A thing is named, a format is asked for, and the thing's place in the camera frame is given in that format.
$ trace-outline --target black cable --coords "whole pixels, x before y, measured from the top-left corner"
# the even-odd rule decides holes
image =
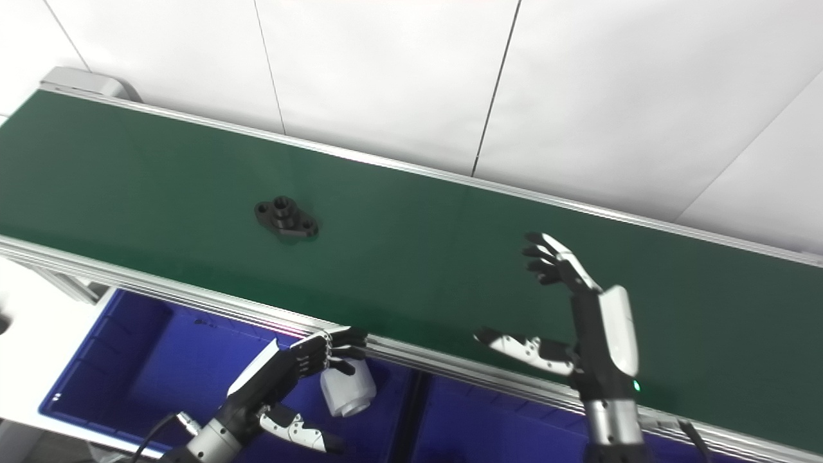
[[[691,443],[695,444],[697,450],[700,451],[705,463],[711,463],[712,452],[709,450],[709,446],[706,445],[706,441],[703,440],[700,433],[695,429],[695,425],[692,424],[691,421],[685,421],[684,419],[678,419],[677,423],[680,424],[680,429],[689,437]]]
[[[154,437],[155,434],[157,434],[166,424],[168,424],[169,421],[171,421],[173,419],[176,419],[176,418],[177,418],[176,413],[170,413],[170,414],[167,414],[165,416],[165,418],[158,421],[157,424],[155,424],[155,427],[152,428],[151,431],[149,431],[149,433],[146,434],[146,437],[143,438],[143,442],[140,442],[140,446],[134,452],[134,455],[132,455],[132,459],[129,460],[128,463],[137,463],[137,459],[140,458],[140,454],[143,453],[143,450],[145,450],[146,446],[149,445],[149,442],[151,442],[151,438]]]

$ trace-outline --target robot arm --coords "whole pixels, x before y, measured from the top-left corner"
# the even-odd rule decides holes
[[[645,463],[649,456],[634,400],[638,351],[629,298],[623,287],[603,291],[574,253],[545,233],[529,233],[523,254],[540,284],[563,283],[572,293],[577,343],[526,338],[490,328],[475,333],[481,343],[534,367],[570,379],[580,393],[589,424],[587,463]]]
[[[307,424],[280,404],[301,378],[336,368],[354,374],[342,357],[365,357],[366,332],[342,327],[321,330],[280,350],[272,341],[231,385],[214,418],[184,447],[166,452],[161,463],[229,463],[261,432],[317,451],[341,453],[339,437]]]

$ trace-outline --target blue bin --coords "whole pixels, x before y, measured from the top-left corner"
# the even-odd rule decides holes
[[[579,463],[588,441],[583,415],[435,376],[413,463]],[[646,435],[657,463],[702,463],[691,444]],[[741,463],[713,455],[713,463]]]
[[[40,406],[40,413],[139,443],[170,412],[206,423],[246,365],[271,340],[295,338],[184,306],[117,291]],[[319,375],[302,380],[283,403],[346,440],[333,456],[262,435],[236,461],[386,461],[412,370],[368,360],[378,389],[365,411],[349,418],[328,412]],[[167,451],[190,436],[170,425],[150,448]]]
[[[245,323],[117,291],[40,406],[42,414],[139,443],[170,412],[207,422],[229,385],[272,339],[295,338]],[[350,418],[329,415],[319,375],[306,378],[284,404],[346,440],[344,456],[325,455],[261,435],[236,463],[387,461],[395,445],[413,463],[579,463],[588,440],[584,416],[477,386],[431,376],[425,394],[412,395],[419,372],[368,360],[377,397]],[[416,415],[419,423],[401,419]],[[167,451],[190,437],[168,426],[150,448]],[[657,463],[701,463],[689,444],[647,436]],[[714,463],[738,463],[714,456]]]

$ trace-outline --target robot finger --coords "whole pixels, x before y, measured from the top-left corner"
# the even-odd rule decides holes
[[[342,454],[345,442],[331,433],[306,423],[302,415],[283,404],[266,407],[258,414],[260,428],[284,441],[316,451]]]
[[[328,359],[328,367],[334,368],[346,376],[351,376],[355,374],[356,371],[354,366],[352,366],[349,362],[337,357],[331,357]]]
[[[354,360],[363,360],[365,358],[365,351],[355,346],[346,345],[338,348],[332,348],[332,355],[334,357],[346,357]]]

